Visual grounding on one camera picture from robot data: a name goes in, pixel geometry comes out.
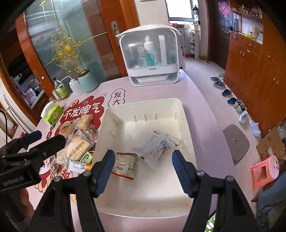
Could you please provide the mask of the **beige Lipo snack packet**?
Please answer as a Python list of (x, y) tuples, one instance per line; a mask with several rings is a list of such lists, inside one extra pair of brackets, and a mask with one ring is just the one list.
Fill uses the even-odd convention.
[(138, 156), (134, 153), (116, 152), (115, 163), (114, 167), (112, 168), (112, 173), (114, 175), (133, 180), (137, 157)]

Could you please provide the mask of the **white printed snack packet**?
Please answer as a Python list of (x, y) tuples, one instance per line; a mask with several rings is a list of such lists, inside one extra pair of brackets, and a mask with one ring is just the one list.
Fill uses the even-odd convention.
[(181, 140), (176, 137), (154, 130), (150, 141), (141, 147), (132, 147), (137, 156), (143, 159), (150, 168), (159, 166), (159, 158), (180, 145)]

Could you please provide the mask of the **brown cracker snack packet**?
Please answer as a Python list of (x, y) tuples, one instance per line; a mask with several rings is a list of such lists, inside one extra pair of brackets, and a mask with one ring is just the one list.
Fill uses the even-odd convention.
[(70, 136), (74, 133), (75, 126), (76, 123), (74, 123), (73, 121), (67, 121), (61, 126), (59, 134), (62, 136)]

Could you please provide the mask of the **green tissue box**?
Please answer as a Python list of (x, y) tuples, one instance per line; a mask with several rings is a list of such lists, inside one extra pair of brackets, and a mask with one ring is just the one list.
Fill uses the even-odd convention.
[(51, 110), (44, 116), (43, 120), (51, 127), (55, 126), (61, 115), (63, 109), (60, 105), (54, 105)]

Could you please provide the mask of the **small metal can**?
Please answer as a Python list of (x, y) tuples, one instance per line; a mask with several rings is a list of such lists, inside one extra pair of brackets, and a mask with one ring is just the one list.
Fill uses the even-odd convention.
[(55, 89), (52, 91), (52, 94), (56, 101), (58, 102), (61, 101), (61, 97), (59, 96), (58, 92)]

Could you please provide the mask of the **green label clear bottle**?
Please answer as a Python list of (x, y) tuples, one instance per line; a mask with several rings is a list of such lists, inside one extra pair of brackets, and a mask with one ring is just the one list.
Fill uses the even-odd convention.
[(56, 77), (53, 78), (53, 82), (54, 82), (54, 88), (55, 88), (56, 92), (58, 93), (58, 95), (60, 96), (60, 98), (61, 99), (66, 98), (69, 93), (68, 93), (65, 85), (63, 84), (63, 82), (58, 80)]

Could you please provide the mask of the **pink plastic stool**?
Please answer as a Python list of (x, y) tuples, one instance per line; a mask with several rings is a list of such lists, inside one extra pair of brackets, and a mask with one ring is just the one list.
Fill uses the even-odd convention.
[(252, 174), (252, 189), (262, 188), (279, 176), (279, 162), (275, 155), (257, 163), (250, 168)]

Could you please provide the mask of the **grey round chair seat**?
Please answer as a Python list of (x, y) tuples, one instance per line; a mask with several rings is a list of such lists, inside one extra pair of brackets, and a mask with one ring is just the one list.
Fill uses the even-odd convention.
[(227, 126), (223, 130), (233, 163), (236, 166), (249, 150), (250, 143), (245, 134), (234, 124)]

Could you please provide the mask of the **white squeeze bottle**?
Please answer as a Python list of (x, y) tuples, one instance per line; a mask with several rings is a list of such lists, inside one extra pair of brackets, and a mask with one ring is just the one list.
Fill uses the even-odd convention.
[(69, 94), (74, 93), (77, 96), (83, 94), (82, 88), (78, 80), (75, 80), (70, 76), (66, 76), (61, 81), (63, 82)]

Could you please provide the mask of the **light blue canister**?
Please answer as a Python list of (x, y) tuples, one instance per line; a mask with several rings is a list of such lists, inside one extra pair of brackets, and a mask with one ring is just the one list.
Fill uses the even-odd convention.
[(92, 92), (98, 87), (98, 82), (89, 69), (78, 74), (78, 82), (85, 93)]

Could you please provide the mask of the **white plastic storage bin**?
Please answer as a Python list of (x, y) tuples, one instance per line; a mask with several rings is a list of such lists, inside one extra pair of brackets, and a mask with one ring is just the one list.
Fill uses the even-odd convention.
[(179, 99), (148, 100), (107, 109), (95, 146), (94, 162), (107, 150), (136, 156), (134, 177), (111, 174), (95, 199), (98, 211), (134, 218), (175, 218), (189, 213), (192, 199), (172, 165), (178, 149), (195, 163), (191, 133)]

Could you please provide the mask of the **cardboard box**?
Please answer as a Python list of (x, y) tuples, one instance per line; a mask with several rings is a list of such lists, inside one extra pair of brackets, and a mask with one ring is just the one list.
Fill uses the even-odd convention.
[(275, 155), (285, 160), (285, 120), (277, 124), (256, 146), (261, 161)]

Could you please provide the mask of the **gold ornament decoration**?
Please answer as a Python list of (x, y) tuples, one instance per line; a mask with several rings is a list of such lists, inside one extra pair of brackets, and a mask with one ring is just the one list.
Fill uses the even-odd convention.
[(63, 68), (67, 73), (71, 73), (73, 70), (80, 73), (79, 56), (80, 56), (80, 46), (84, 43), (93, 40), (96, 37), (107, 34), (108, 32), (102, 32), (100, 34), (94, 35), (88, 39), (82, 41), (76, 41), (73, 37), (65, 33), (62, 27), (58, 28), (57, 34), (51, 35), (52, 42), (52, 59), (47, 63), (44, 68), (50, 64), (55, 64), (56, 66)]

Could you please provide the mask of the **white cosmetic organizer case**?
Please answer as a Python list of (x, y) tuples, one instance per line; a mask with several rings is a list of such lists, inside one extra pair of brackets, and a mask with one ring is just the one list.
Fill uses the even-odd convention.
[(128, 77), (134, 86), (177, 82), (183, 66), (180, 36), (177, 29), (167, 25), (144, 25), (116, 35)]

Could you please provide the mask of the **wooden wardrobe cabinet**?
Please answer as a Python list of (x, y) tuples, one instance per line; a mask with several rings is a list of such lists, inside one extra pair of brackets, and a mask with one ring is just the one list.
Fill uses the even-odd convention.
[(230, 33), (225, 83), (242, 100), (261, 136), (285, 118), (285, 40), (262, 13), (262, 44)]

